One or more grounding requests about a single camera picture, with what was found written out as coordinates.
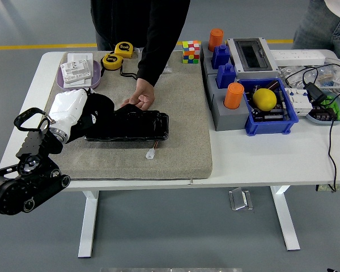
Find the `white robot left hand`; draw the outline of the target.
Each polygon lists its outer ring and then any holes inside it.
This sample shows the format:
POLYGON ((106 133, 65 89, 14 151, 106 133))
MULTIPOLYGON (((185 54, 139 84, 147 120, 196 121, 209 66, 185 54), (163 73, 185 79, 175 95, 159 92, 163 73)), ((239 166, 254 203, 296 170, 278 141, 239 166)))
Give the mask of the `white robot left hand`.
POLYGON ((56 94, 48 115, 49 130, 61 142, 67 142, 71 128, 79 124, 87 98, 87 92, 83 88, 56 94))

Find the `person's left hand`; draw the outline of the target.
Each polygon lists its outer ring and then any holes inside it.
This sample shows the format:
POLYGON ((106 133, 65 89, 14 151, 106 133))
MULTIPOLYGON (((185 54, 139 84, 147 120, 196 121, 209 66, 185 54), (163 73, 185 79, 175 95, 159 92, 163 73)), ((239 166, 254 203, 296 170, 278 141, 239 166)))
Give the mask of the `person's left hand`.
POLYGON ((135 92, 129 99, 126 99, 121 107, 132 104, 139 109, 146 111, 155 101, 154 87, 146 80, 138 78, 135 92))

